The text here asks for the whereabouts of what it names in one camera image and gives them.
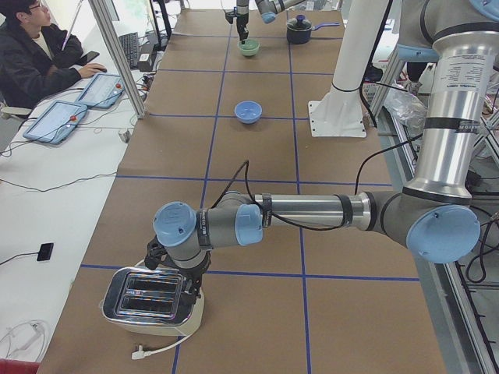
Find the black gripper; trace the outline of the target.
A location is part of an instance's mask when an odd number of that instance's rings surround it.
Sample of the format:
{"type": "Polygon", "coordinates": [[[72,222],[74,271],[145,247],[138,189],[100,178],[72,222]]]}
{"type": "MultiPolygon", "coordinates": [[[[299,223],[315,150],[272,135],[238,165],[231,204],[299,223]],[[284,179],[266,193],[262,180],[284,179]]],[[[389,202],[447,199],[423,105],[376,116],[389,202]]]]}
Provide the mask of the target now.
{"type": "Polygon", "coordinates": [[[242,44],[246,43],[248,38],[247,23],[249,22],[249,14],[237,13],[236,16],[236,26],[239,32],[239,40],[242,44]]]}
{"type": "Polygon", "coordinates": [[[191,259],[178,260],[177,266],[187,278],[187,285],[182,289],[181,306],[191,309],[202,298],[202,276],[211,264],[211,253],[200,251],[191,259]]]}

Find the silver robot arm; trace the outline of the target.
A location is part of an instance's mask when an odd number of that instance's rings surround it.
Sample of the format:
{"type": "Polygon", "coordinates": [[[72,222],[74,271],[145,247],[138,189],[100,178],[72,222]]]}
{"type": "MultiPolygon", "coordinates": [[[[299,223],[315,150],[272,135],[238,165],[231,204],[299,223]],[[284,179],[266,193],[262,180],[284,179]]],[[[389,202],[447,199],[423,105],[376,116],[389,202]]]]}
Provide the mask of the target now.
{"type": "MultiPolygon", "coordinates": [[[[264,23],[271,23],[275,20],[277,14],[302,2],[303,0],[256,0],[255,4],[264,23]]],[[[237,0],[232,11],[225,13],[225,19],[228,23],[233,24],[233,22],[236,22],[236,30],[242,44],[246,43],[249,36],[246,27],[249,22],[249,3],[249,0],[237,0]]]]}
{"type": "Polygon", "coordinates": [[[416,171],[401,192],[352,196],[252,195],[225,190],[207,210],[172,202],[153,221],[146,267],[177,269],[196,301],[211,250],[261,241],[272,221],[328,231],[375,231],[432,263],[472,251],[480,224],[465,187],[487,84],[498,58],[495,1],[405,1],[399,54],[436,62],[416,171]]]}

